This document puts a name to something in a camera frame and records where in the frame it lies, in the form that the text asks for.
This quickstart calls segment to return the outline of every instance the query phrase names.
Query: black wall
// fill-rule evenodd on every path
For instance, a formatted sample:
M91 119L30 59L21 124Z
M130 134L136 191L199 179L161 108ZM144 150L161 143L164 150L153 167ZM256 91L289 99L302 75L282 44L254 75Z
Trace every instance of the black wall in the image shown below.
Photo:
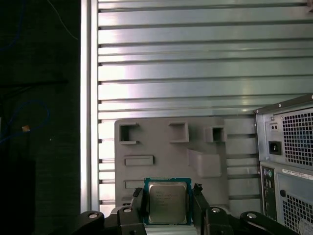
M0 48L16 36L23 2L0 1ZM51 2L72 34L80 38L80 1ZM8 84L68 83L32 87L6 98L0 109L7 121L28 100L42 101L50 111L50 119L41 129L0 144L2 202L19 215L14 230L24 226L23 234L31 230L46 234L80 212L79 69L80 42L66 32L46 0L26 0L20 37L0 51L0 96L15 89L4 89ZM25 125L32 130L45 117L44 107L29 104L10 125L7 136Z

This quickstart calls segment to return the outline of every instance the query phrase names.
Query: orange tag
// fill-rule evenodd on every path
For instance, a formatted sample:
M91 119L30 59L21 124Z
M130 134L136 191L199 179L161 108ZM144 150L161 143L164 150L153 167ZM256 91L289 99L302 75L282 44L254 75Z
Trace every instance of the orange tag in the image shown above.
M23 132L30 132L29 126L22 126L22 131Z

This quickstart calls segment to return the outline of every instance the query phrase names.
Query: blue cable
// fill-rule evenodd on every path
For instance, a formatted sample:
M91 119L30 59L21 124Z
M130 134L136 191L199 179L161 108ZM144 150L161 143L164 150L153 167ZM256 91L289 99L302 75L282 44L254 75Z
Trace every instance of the blue cable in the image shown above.
M23 17L24 17L24 13L25 13L26 0L22 0L22 2L23 2L23 4L22 4L22 12L21 12L20 20L19 20L18 31L17 31L17 33L15 35L15 38L12 40L12 42L9 45L0 48L0 51L4 51L4 50L9 49L20 38L21 28L22 28L22 21L23 21Z
M46 110L46 112L47 112L47 117L45 118L45 120L44 120L39 126L37 126L37 127L35 127L35 128L32 128L32 129L31 129L30 131L28 131L28 132L19 132L19 133L15 133L15 134L12 134L12 135L10 135L10 136L8 136L8 137L2 139L3 136L8 132L9 126L12 124L12 122L14 121L15 117L17 116L17 114L21 111L21 109L22 109L24 106L26 106L26 105L28 105L28 104L31 104L31 103L38 103L38 104L42 105L42 106L45 108L45 110ZM38 129L44 127L45 125L47 125L47 123L48 123L48 121L49 121L49 118L50 118L50 111L49 111L48 107L46 106L46 104L43 103L42 101L40 101L40 100L35 100L35 99L34 99L34 100L29 100L29 101L23 103L19 108L16 109L16 111L14 112L14 114L13 114L13 116L11 117L10 121L8 122L8 124L7 124L7 126L6 126L6 128L5 128L5 130L4 130L4 132L0 135L0 144L2 144L3 142L7 141L7 140L10 139L10 138L17 137L17 136L22 136L22 135L24 135L24 134L33 132L33 131L35 131L35 130L38 130Z

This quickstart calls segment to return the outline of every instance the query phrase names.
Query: computer tower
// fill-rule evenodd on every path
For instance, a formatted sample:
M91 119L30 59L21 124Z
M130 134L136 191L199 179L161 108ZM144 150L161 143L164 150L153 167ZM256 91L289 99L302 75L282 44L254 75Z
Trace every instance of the computer tower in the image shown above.
M263 212L302 235L313 234L313 96L256 113Z

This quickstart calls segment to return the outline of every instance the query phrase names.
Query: ventilation grille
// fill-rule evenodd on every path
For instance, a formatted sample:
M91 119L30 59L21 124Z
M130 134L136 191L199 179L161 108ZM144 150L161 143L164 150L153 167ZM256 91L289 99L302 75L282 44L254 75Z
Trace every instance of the ventilation grille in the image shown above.
M313 234L313 207L287 195L283 201L285 226L302 235Z
M285 155L290 163L313 165L313 113L285 117L283 120Z

